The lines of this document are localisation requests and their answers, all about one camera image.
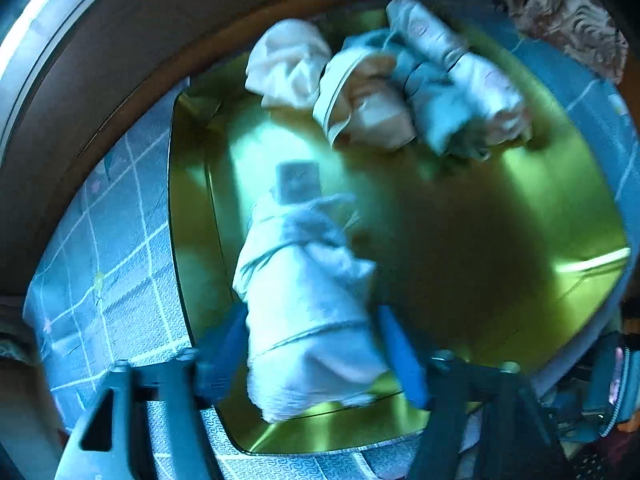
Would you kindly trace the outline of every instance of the metallic tray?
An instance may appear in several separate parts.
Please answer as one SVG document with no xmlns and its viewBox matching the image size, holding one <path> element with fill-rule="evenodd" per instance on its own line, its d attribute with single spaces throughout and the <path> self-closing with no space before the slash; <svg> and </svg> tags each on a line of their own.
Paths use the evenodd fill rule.
<svg viewBox="0 0 640 480">
<path fill-rule="evenodd" d="M 234 301 L 230 289 L 255 200 L 274 165 L 314 158 L 325 194 L 352 192 L 356 254 L 379 263 L 372 304 L 465 359 L 541 368 L 591 317 L 628 257 L 621 219 L 596 161 L 551 92 L 477 29 L 450 23 L 498 64 L 534 115 L 534 139 L 487 162 L 437 158 L 416 142 L 395 153 L 332 151 L 310 112 L 263 109 L 244 90 L 248 54 L 221 62 L 178 98 L 170 147 L 170 224 L 178 286 L 194 342 Z M 383 10 L 318 23 L 334 50 L 344 36 L 386 26 Z M 246 368 L 217 406 L 247 452 L 293 454 L 368 446 L 421 430 L 428 412 L 392 374 L 366 408 L 326 403 L 267 424 L 246 394 Z"/>
</svg>

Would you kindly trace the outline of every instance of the plaid fabric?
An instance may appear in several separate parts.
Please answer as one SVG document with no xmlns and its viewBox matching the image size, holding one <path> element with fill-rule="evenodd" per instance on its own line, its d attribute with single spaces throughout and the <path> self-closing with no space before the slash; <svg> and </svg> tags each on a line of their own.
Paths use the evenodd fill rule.
<svg viewBox="0 0 640 480">
<path fill-rule="evenodd" d="M 638 138 L 616 88 L 545 43 L 523 37 L 492 0 L 423 0 L 471 21 L 511 50 L 556 95 L 606 176 L 634 262 L 640 245 Z M 174 89 L 119 141 L 84 183 L 31 282 L 24 319 L 34 327 L 56 405 L 71 429 L 114 359 L 165 361 L 190 344 L 168 231 L 167 158 Z M 593 343 L 620 302 L 629 268 L 598 313 L 534 378 L 540 393 Z M 148 404 L 159 479 L 174 477 L 163 408 Z M 229 441 L 215 410 L 202 417 L 226 478 L 371 480 L 406 475 L 418 436 L 357 452 L 249 456 Z M 479 434 L 472 417 L 465 447 Z"/>
</svg>

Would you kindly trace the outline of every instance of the reflective surface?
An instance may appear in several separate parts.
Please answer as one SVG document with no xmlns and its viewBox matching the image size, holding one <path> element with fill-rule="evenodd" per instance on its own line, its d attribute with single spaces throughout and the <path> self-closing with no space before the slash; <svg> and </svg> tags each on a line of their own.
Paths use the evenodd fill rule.
<svg viewBox="0 0 640 480">
<path fill-rule="evenodd" d="M 321 28 L 346 34 L 385 25 L 382 10 Z M 247 55 L 198 78 L 178 99 L 170 154 L 170 217 L 178 283 L 194 339 L 233 301 L 230 284 L 255 200 L 274 165 L 314 158 L 325 194 L 358 198 L 355 252 L 379 263 L 372 304 L 466 359 L 536 370 L 580 330 L 626 262 L 622 224 L 580 133 L 550 92 L 484 34 L 457 26 L 527 97 L 534 139 L 487 162 L 437 158 L 411 143 L 395 153 L 332 151 L 310 112 L 260 108 L 244 90 Z M 392 375 L 362 409 L 322 404 L 267 424 L 246 395 L 246 370 L 218 413 L 232 441 L 260 453 L 366 446 L 424 427 Z"/>
</svg>

